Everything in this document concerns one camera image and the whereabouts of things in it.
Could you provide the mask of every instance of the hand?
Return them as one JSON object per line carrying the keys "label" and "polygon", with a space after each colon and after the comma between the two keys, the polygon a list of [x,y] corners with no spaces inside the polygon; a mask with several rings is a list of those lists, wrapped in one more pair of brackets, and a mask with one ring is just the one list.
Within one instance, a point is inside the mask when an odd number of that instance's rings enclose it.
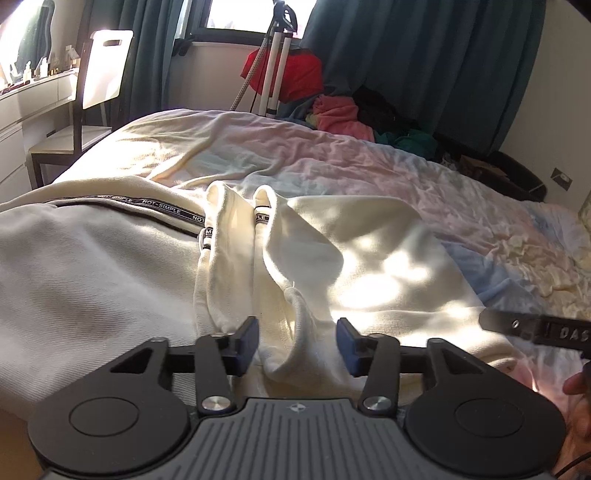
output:
{"label": "hand", "polygon": [[[591,451],[591,405],[588,395],[585,395],[589,390],[582,372],[567,379],[562,390],[567,395],[583,396],[567,418],[568,433],[560,452],[560,459],[554,468],[555,473],[580,455]],[[573,467],[561,476],[560,480],[568,480],[574,477],[576,472],[591,473],[591,460]]]}

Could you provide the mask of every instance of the wall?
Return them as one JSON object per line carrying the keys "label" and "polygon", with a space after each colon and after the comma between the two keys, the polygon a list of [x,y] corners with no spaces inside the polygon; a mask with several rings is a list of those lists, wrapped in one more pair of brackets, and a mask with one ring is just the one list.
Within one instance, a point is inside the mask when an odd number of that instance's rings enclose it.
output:
{"label": "wall", "polygon": [[[231,43],[194,43],[184,57],[171,61],[168,107],[228,110],[242,86],[240,73],[246,58],[254,50]],[[253,96],[249,87],[238,110],[247,112]]]}
{"label": "wall", "polygon": [[68,45],[76,45],[84,0],[53,1],[56,9],[51,20],[51,51],[61,57]]}
{"label": "wall", "polygon": [[[501,150],[548,187],[547,202],[578,211],[591,189],[591,24],[566,0],[548,0],[530,82]],[[565,192],[554,168],[573,183]]]}

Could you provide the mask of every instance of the gray ribbed plate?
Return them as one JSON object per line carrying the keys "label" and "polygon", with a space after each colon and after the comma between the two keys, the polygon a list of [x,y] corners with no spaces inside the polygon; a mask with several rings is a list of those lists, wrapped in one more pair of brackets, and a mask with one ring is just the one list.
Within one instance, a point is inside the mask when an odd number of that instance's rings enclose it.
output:
{"label": "gray ribbed plate", "polygon": [[[204,420],[175,458],[137,480],[452,480],[419,455],[396,422],[349,400],[250,399]],[[536,480],[550,480],[538,475]],[[50,473],[44,480],[62,480]]]}

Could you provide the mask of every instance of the teal curtain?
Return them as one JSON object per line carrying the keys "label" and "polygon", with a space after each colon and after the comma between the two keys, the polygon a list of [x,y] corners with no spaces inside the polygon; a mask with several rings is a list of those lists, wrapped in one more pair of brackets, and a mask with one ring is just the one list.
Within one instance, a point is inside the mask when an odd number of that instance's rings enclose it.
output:
{"label": "teal curtain", "polygon": [[[109,107],[115,128],[165,108],[174,34],[183,0],[86,0],[77,51],[96,30],[133,30],[121,94]],[[100,114],[89,114],[96,123]]]}
{"label": "teal curtain", "polygon": [[401,115],[497,150],[525,92],[545,0],[317,0],[301,45],[334,93],[376,90]]}

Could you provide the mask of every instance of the drawer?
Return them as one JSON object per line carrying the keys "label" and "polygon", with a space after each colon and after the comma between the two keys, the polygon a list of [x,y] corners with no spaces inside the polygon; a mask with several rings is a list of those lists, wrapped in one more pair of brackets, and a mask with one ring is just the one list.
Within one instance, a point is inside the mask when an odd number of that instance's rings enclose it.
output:
{"label": "drawer", "polygon": [[39,83],[18,92],[15,96],[18,97],[21,117],[26,118],[57,102],[57,82],[52,79],[48,82]]}
{"label": "drawer", "polygon": [[0,181],[23,165],[26,159],[22,130],[19,128],[0,141]]}
{"label": "drawer", "polygon": [[0,181],[0,203],[8,202],[30,191],[29,172],[25,165],[21,165],[8,178]]}
{"label": "drawer", "polygon": [[18,94],[12,94],[0,98],[0,130],[21,119],[21,110],[18,106]]}
{"label": "drawer", "polygon": [[76,98],[76,82],[78,74],[73,73],[57,80],[57,99],[58,100],[73,100]]}
{"label": "drawer", "polygon": [[0,97],[0,130],[56,103],[59,80],[45,80]]}

